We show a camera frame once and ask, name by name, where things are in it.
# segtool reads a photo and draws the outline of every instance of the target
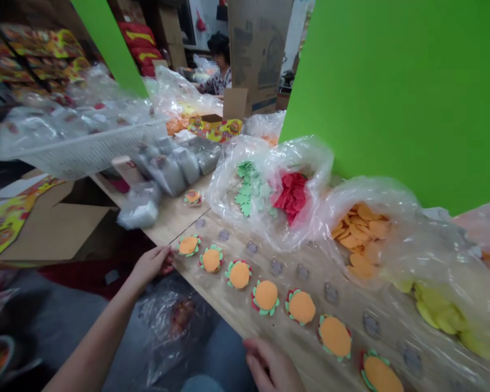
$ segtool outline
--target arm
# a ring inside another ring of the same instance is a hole
[[[114,355],[124,336],[138,296],[160,271],[167,259],[169,270],[170,247],[157,247],[142,255],[131,275],[109,302],[107,308],[82,339],[78,347],[44,392],[100,391],[109,373]]]

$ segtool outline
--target person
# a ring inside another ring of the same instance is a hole
[[[223,91],[232,87],[232,74],[230,71],[229,37],[217,32],[207,42],[213,60],[218,65],[218,70],[205,82],[194,85],[202,94],[216,95],[223,100]]]
[[[172,261],[170,246],[142,255],[78,347],[45,386],[45,392],[101,391],[138,296]],[[290,358],[263,339],[243,341],[245,360],[259,392],[304,392]]]

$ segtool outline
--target hand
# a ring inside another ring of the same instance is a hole
[[[145,288],[147,283],[157,275],[167,275],[173,270],[173,251],[170,245],[145,252],[136,262],[128,280],[130,280],[138,290]]]
[[[259,392],[305,392],[294,363],[281,349],[262,339],[244,340],[243,345]]]

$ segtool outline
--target sleeve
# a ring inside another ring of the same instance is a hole
[[[205,82],[200,84],[200,93],[214,94],[216,91],[214,84],[215,84],[215,76],[212,75],[209,79],[207,79]]]

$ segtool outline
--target orange foam circle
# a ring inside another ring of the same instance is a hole
[[[216,272],[220,265],[219,252],[209,249],[203,254],[203,267],[207,272]]]
[[[249,266],[244,262],[234,264],[230,270],[229,280],[237,289],[242,289],[249,284],[250,273]]]
[[[350,353],[352,341],[347,328],[336,317],[325,317],[320,326],[323,344],[336,356],[345,357]]]
[[[196,250],[196,245],[198,245],[198,238],[193,236],[185,237],[181,241],[178,251],[181,254],[191,254]]]
[[[368,357],[364,364],[366,378],[377,391],[403,392],[403,384],[396,373],[377,357]]]
[[[289,303],[289,312],[297,321],[307,324],[314,318],[316,306],[306,292],[300,291],[292,296]]]
[[[278,299],[278,288],[270,280],[264,280],[256,287],[254,297],[260,309],[271,310]]]

